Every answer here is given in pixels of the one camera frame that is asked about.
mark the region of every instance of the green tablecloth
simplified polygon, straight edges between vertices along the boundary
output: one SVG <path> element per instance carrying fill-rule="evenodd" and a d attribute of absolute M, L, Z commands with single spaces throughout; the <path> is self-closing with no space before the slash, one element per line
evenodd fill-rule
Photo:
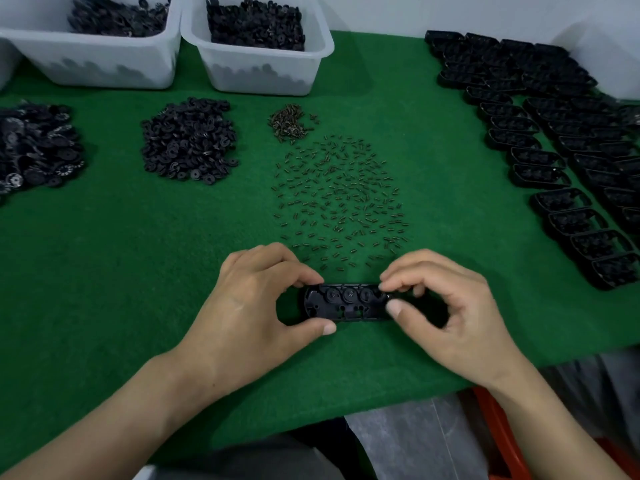
<path fill-rule="evenodd" d="M 288 102 L 322 121 L 304 146 L 323 134 L 372 144 L 401 188 L 412 223 L 406 250 L 437 250 L 484 273 L 535 364 L 640 340 L 640 285 L 601 292 L 583 279 L 528 208 L 532 191 L 509 183 L 503 154 L 485 147 L 475 108 L 460 91 L 436 85 L 440 64 L 422 40 L 333 36 L 335 53 L 303 99 L 216 93 L 186 44 L 175 83 L 163 92 L 61 88 L 27 63 L 20 67 L 0 104 L 26 98 L 72 106 L 89 165 L 60 189 L 18 193 L 0 209 L 0 471 L 174 346 L 230 252 L 279 239 L 270 186 L 275 162 L 291 147 L 266 121 Z M 140 120 L 188 96 L 232 104 L 241 164 L 212 187 L 143 170 Z M 344 273 L 330 266 L 324 277 L 371 282 L 388 261 Z M 279 307 L 293 317 L 294 294 Z M 464 386 L 393 322 L 343 324 L 203 412 L 157 459 Z"/>

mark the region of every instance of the red chair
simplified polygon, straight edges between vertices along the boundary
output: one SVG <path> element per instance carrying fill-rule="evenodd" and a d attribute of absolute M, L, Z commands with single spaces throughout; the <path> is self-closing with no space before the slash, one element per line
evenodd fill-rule
<path fill-rule="evenodd" d="M 522 452 L 507 421 L 507 415 L 500 407 L 500 404 L 484 387 L 474 387 L 474 393 L 489 431 L 491 431 L 498 450 L 500 450 L 504 462 L 511 473 L 508 478 L 489 474 L 489 480 L 532 480 L 527 464 L 522 457 Z M 597 438 L 596 442 L 632 480 L 640 480 L 640 468 L 627 453 L 615 447 L 605 438 Z"/>

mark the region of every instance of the person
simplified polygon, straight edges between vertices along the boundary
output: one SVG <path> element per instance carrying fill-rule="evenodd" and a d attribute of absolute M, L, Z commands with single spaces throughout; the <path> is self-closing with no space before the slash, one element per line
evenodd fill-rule
<path fill-rule="evenodd" d="M 336 332 L 327 319 L 286 326 L 276 316 L 276 300 L 290 286 L 322 282 L 283 244 L 230 254 L 175 348 L 149 359 L 103 404 L 0 479 L 132 479 L 204 408 Z M 627 478 L 520 352 L 484 277 L 434 251 L 419 250 L 389 265 L 380 275 L 380 290 L 413 290 L 416 297 L 431 290 L 443 298 L 450 315 L 443 329 L 400 299 L 390 300 L 387 311 L 434 360 L 492 393 L 534 476 Z"/>

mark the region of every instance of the person's left hand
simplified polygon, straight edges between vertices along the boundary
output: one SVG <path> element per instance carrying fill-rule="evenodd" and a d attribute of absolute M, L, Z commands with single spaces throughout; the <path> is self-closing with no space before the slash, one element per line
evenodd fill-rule
<path fill-rule="evenodd" d="M 276 299 L 290 286 L 323 281 L 279 242 L 232 253 L 172 354 L 202 381 L 212 403 L 259 379 L 315 339 L 335 332 L 331 320 L 311 318 L 286 326 L 276 315 Z"/>

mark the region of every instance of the gray tile floor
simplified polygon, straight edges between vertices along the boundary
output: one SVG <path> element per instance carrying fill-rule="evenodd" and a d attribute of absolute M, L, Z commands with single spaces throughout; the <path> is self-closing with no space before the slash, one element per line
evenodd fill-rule
<path fill-rule="evenodd" d="M 486 480 L 499 453 L 470 390 L 347 416 L 379 480 Z"/>

